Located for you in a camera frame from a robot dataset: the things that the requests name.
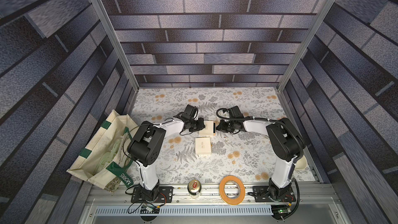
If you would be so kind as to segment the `cream drawer jewelry box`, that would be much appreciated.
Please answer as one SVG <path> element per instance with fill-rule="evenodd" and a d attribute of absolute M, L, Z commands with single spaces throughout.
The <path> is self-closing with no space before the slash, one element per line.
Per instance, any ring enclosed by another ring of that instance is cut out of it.
<path fill-rule="evenodd" d="M 210 155 L 211 142 L 210 137 L 202 137 L 195 139 L 195 153 L 197 155 Z"/>

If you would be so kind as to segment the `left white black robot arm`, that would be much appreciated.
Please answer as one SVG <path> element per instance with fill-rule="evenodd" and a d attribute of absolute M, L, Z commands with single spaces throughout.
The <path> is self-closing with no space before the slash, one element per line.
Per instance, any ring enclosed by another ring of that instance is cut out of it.
<path fill-rule="evenodd" d="M 149 191 L 158 187 L 159 179 L 155 171 L 163 141 L 166 137 L 188 131 L 189 134 L 205 128 L 203 118 L 193 118 L 186 114 L 174 116 L 163 123 L 144 121 L 135 132 L 127 147 L 132 160 L 140 170 L 140 185 Z"/>

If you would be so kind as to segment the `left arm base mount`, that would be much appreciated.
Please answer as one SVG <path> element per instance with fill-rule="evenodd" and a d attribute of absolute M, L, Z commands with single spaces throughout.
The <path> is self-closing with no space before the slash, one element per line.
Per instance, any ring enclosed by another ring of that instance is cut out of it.
<path fill-rule="evenodd" d="M 131 193 L 131 203 L 171 203 L 173 191 L 172 186 L 155 186 L 153 190 L 147 190 L 138 185 Z"/>

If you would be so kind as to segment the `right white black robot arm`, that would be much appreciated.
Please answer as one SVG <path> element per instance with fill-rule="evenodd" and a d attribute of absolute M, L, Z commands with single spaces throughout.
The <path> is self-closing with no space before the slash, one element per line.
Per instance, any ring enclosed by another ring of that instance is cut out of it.
<path fill-rule="evenodd" d="M 276 199 L 291 188 L 292 173 L 297 161 L 304 155 L 305 144 L 290 119 L 222 117 L 216 130 L 231 134 L 254 132 L 267 135 L 277 156 L 274 173 L 269 179 L 268 195 Z"/>

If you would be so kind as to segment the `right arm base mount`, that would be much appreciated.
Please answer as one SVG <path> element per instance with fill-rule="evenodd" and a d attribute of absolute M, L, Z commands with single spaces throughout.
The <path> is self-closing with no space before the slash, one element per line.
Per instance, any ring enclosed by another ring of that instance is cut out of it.
<path fill-rule="evenodd" d="M 292 203 L 296 201 L 291 184 L 285 188 L 271 186 L 270 189 L 269 186 L 253 186 L 251 196 L 256 202 Z"/>

